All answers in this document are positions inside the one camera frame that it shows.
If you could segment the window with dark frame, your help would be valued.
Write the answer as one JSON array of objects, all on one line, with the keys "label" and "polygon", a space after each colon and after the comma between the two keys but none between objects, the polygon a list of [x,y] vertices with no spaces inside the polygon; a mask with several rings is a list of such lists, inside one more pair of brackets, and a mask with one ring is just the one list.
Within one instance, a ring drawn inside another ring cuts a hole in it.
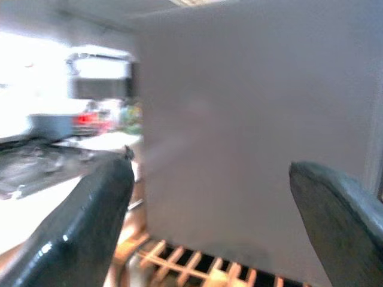
[{"label": "window with dark frame", "polygon": [[65,60],[68,96],[74,99],[121,99],[135,97],[134,61],[125,51],[72,52]]}]

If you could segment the gas stove hob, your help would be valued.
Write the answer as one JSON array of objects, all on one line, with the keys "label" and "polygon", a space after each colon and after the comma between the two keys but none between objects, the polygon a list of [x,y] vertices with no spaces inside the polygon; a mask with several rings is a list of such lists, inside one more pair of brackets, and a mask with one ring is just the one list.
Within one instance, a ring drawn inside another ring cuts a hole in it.
[{"label": "gas stove hob", "polygon": [[124,152],[93,150],[73,141],[61,145],[31,141],[0,149],[0,200],[22,199],[82,177]]}]

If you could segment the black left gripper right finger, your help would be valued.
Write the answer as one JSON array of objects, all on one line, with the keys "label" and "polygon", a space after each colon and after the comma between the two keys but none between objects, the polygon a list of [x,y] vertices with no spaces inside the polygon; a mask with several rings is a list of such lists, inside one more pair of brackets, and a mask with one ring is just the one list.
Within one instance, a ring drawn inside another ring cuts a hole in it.
[{"label": "black left gripper right finger", "polygon": [[332,287],[383,287],[383,203],[358,181],[292,162],[290,190]]}]

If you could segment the wooden wine rack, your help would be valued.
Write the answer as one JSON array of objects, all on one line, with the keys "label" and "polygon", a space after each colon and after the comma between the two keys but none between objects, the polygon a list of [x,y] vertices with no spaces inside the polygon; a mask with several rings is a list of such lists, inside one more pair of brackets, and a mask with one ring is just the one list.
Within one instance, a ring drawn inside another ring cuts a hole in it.
[{"label": "wooden wine rack", "polygon": [[113,287],[313,287],[148,234],[119,242],[114,262]]}]

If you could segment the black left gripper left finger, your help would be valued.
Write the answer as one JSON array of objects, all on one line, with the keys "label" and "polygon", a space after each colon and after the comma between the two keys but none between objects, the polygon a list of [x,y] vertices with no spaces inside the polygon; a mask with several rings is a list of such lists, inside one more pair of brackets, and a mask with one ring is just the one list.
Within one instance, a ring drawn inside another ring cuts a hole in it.
[{"label": "black left gripper left finger", "polygon": [[133,193],[127,146],[83,177],[0,274],[0,287],[103,287]]}]

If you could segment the red coffee machine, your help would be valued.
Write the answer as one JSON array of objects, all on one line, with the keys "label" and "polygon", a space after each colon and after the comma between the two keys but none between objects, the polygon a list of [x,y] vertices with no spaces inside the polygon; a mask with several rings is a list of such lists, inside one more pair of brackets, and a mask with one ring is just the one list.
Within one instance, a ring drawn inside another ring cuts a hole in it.
[{"label": "red coffee machine", "polygon": [[72,135],[77,137],[98,136],[114,130],[118,126],[119,110],[89,103],[85,110],[72,119]]}]

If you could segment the large white flat panel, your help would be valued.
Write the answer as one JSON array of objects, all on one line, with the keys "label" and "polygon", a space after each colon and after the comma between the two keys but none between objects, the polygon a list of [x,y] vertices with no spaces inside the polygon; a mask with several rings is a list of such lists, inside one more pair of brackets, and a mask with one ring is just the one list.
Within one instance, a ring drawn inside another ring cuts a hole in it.
[{"label": "large white flat panel", "polygon": [[383,159],[383,0],[245,0],[138,23],[149,233],[317,287],[293,161],[370,192]]}]

